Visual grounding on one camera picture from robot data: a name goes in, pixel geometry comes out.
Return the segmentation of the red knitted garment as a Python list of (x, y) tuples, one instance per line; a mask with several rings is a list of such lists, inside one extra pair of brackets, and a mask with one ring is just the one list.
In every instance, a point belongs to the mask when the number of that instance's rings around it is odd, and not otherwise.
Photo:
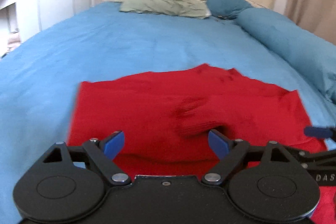
[(117, 164), (131, 176), (200, 175), (216, 161), (207, 144), (213, 128), (255, 145), (277, 140), (311, 152), (324, 150), (323, 141), (303, 134), (308, 125), (296, 91), (204, 64), (81, 83), (68, 143), (121, 130), (125, 145)]

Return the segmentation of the rolled blue duvet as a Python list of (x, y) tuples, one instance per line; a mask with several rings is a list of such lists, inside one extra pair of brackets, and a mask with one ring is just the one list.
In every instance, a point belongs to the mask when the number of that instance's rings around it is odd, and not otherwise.
[(335, 45), (269, 9), (246, 9), (236, 22), (335, 103)]

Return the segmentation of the blue bed sheet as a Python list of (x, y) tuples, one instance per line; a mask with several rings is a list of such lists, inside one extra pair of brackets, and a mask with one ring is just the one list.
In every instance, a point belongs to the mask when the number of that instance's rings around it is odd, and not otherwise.
[(179, 71), (207, 63), (288, 90), (299, 91), (313, 124), (335, 124), (335, 105), (285, 56), (335, 70), (335, 46), (269, 50), (263, 23), (285, 18), (251, 9), (241, 20), (122, 13), (105, 2), (36, 34), (1, 61), (1, 223), (18, 223), (15, 183), (56, 141), (64, 140), (78, 84), (136, 73)]

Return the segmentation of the dark teal pillow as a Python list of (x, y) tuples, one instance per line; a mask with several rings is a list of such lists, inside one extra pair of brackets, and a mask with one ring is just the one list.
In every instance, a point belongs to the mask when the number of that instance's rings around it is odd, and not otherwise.
[(207, 7), (212, 16), (235, 19), (240, 12), (253, 6), (246, 0), (207, 0)]

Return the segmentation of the green pillow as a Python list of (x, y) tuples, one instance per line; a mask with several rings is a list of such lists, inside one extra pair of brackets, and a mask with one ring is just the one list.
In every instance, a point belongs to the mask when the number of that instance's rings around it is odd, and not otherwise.
[(198, 19), (211, 16), (206, 3), (200, 0), (125, 0), (120, 6), (120, 11)]

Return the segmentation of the white shelf desk unit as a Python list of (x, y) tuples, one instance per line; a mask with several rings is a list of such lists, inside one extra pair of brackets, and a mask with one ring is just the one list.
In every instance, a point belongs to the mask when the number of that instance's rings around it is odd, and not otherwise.
[(40, 31), (39, 0), (1, 0), (1, 56), (10, 52), (11, 39), (21, 44)]

